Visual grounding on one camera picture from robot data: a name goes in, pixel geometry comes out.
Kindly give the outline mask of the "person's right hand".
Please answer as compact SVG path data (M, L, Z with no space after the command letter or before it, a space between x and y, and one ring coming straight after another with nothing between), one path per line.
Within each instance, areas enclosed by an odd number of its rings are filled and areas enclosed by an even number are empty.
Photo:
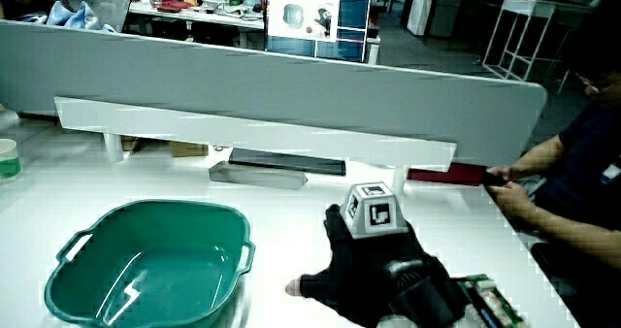
M418 242L396 194L382 181L357 183L325 212L328 267L290 281L291 296L311 298L363 327L387 320L449 327L468 300L439 259Z

